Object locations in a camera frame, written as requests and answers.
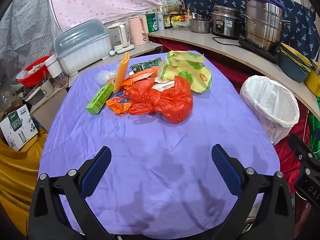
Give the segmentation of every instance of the purple tablecloth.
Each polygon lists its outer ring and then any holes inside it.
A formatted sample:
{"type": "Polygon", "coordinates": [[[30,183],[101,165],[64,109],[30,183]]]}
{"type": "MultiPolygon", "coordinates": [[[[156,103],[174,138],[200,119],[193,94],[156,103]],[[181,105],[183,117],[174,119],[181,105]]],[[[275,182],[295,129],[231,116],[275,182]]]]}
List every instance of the purple tablecloth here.
{"type": "MultiPolygon", "coordinates": [[[[129,65],[165,54],[130,59],[129,65]]],[[[193,93],[190,117],[171,124],[161,114],[115,116],[108,108],[89,114],[85,107],[99,85],[100,70],[86,71],[72,85],[51,126],[39,174],[61,176],[108,146],[111,164],[86,201],[113,234],[144,234],[158,239],[201,233],[223,222],[236,197],[211,159],[219,143],[244,167],[273,175],[278,156],[259,121],[229,80],[209,61],[212,86],[193,93]]],[[[67,216],[81,231],[65,198],[67,216]]]]}

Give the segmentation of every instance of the mustard yellow fabric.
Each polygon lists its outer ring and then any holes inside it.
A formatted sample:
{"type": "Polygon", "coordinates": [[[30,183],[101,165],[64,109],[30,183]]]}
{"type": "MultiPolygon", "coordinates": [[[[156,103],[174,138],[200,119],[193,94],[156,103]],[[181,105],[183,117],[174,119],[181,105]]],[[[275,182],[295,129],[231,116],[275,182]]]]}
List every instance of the mustard yellow fabric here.
{"type": "Polygon", "coordinates": [[[39,128],[38,134],[18,152],[0,139],[0,202],[24,235],[47,135],[48,132],[39,128]]]}

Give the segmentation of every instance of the red plastic bowl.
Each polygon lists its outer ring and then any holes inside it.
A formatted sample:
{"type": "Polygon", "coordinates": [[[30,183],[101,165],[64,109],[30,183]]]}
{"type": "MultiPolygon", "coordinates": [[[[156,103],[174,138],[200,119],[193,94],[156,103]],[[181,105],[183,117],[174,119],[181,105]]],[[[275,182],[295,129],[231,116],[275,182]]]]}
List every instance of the red plastic bowl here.
{"type": "MultiPolygon", "coordinates": [[[[45,62],[50,56],[44,56],[40,59],[37,59],[35,62],[31,63],[29,66],[25,68],[25,70],[29,71],[33,68],[33,66],[39,65],[40,63],[45,62]]],[[[33,72],[31,75],[28,75],[26,78],[18,79],[18,82],[20,82],[25,87],[33,87],[36,84],[38,84],[40,81],[44,80],[43,72],[48,76],[49,71],[45,65],[38,68],[35,72],[33,72]]]]}

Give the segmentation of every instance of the translucent gray lid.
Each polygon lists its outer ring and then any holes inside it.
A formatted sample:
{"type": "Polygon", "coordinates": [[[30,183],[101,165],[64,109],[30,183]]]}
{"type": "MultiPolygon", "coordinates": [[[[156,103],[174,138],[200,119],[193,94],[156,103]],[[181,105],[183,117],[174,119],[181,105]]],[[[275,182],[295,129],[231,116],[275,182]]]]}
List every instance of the translucent gray lid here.
{"type": "Polygon", "coordinates": [[[54,48],[57,59],[65,57],[71,52],[109,35],[103,23],[98,19],[81,23],[56,37],[54,48]]]}

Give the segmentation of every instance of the green cloth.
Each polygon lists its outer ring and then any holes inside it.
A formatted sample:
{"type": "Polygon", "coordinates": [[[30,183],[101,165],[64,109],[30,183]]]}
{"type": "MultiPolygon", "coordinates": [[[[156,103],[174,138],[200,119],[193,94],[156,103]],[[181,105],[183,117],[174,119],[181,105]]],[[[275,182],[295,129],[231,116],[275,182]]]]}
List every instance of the green cloth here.
{"type": "MultiPolygon", "coordinates": [[[[320,109],[320,97],[317,98],[318,106],[320,109]]],[[[318,159],[320,159],[320,141],[316,138],[316,131],[320,128],[320,121],[310,112],[309,113],[309,126],[310,126],[310,139],[309,139],[309,147],[312,152],[316,152],[315,155],[318,159]]]]}

